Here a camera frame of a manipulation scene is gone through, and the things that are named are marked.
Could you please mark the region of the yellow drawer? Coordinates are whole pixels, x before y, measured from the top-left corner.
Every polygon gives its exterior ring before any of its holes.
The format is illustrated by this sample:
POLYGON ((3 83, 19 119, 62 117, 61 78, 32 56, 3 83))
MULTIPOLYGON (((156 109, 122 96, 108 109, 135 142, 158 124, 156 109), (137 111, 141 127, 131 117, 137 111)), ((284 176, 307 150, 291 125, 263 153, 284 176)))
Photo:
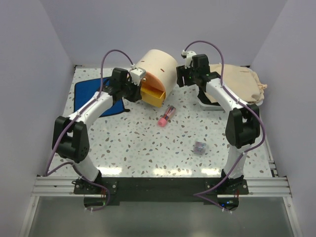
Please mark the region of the yellow drawer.
POLYGON ((143 83, 141 86, 141 98, 143 102, 160 108, 165 100, 165 91, 143 83))

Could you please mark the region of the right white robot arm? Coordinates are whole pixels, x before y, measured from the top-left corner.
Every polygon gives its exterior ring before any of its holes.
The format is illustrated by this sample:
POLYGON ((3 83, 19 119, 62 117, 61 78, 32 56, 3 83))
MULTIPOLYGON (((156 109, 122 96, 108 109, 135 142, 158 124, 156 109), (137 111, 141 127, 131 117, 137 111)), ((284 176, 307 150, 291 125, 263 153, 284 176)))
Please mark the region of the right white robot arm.
POLYGON ((237 181, 243 178, 245 156, 260 136, 259 108, 237 97, 223 81, 221 73, 211 72, 208 57, 194 51, 183 51, 183 66, 178 66, 177 84, 180 87, 196 85, 211 95, 228 114, 225 135, 230 144, 227 162, 222 170, 220 189, 231 194, 237 189, 237 181))

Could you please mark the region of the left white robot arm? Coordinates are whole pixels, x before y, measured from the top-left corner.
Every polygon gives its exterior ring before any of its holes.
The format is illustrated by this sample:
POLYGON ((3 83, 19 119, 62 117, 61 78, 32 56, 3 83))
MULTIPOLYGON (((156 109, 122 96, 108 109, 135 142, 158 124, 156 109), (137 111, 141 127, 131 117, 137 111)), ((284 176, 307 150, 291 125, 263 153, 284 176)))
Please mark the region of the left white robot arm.
POLYGON ((69 160, 79 175, 86 179, 85 188, 92 194, 102 189, 99 170, 88 157, 88 130, 93 123, 122 98, 137 102, 141 99, 141 85, 146 71, 134 68, 130 71, 114 68, 112 75, 101 78, 97 90, 88 102, 68 117, 59 116, 55 120, 52 154, 69 160))

